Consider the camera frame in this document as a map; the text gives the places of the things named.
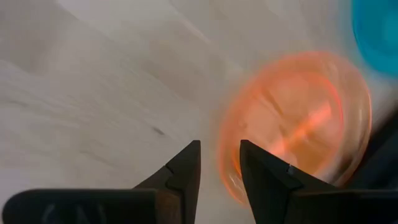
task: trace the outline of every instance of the dark object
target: dark object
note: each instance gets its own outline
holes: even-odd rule
[[[346,189],[241,141],[243,182],[256,223],[398,223],[397,127],[395,113],[371,138]],[[192,224],[199,183],[200,142],[193,141],[132,190],[30,190],[13,196],[2,217],[4,224]]]
[[[29,190],[4,206],[4,224],[193,224],[200,141],[131,190]]]
[[[393,223],[395,190],[337,189],[241,142],[242,176],[257,224]]]

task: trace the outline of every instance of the light wooden floor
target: light wooden floor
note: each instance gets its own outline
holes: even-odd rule
[[[216,129],[253,71],[349,58],[374,123],[398,84],[361,60],[346,0],[0,0],[0,203],[35,187],[128,188],[202,140],[197,223],[253,223],[216,173]]]

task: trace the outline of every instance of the wood grain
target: wood grain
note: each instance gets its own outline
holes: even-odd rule
[[[376,125],[397,106],[397,83],[361,61],[349,23],[342,0],[0,0],[0,202],[129,188],[200,139],[197,223],[253,223],[218,178],[215,139],[255,70],[329,50],[363,72]]]

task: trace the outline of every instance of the spinning orange disc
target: spinning orange disc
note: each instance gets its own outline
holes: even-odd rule
[[[344,60],[309,52],[272,63],[241,90],[221,124],[221,179],[237,201],[246,203],[239,144],[248,139],[315,177],[342,184],[363,155],[370,115],[365,82]],[[353,144],[357,151],[340,171]]]

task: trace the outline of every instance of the wooden surface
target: wooden surface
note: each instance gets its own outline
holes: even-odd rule
[[[0,0],[0,203],[35,187],[129,188],[202,140],[197,223],[253,223],[215,164],[228,100],[289,52],[353,61],[374,124],[397,82],[358,54],[344,0]]]

